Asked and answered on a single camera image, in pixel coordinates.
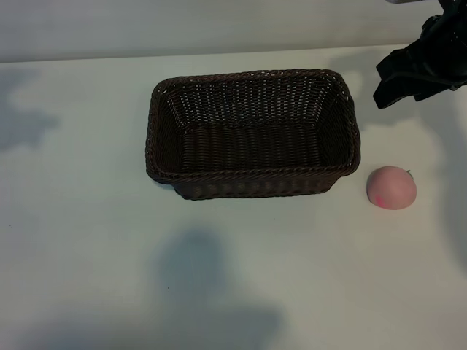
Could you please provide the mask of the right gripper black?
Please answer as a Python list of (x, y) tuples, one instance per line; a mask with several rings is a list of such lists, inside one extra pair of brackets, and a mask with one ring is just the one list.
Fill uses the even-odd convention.
[(381, 81), (373, 97), (379, 109), (406, 97), (423, 101), (466, 85), (466, 2), (439, 3), (443, 13), (425, 21), (420, 38), (377, 65)]

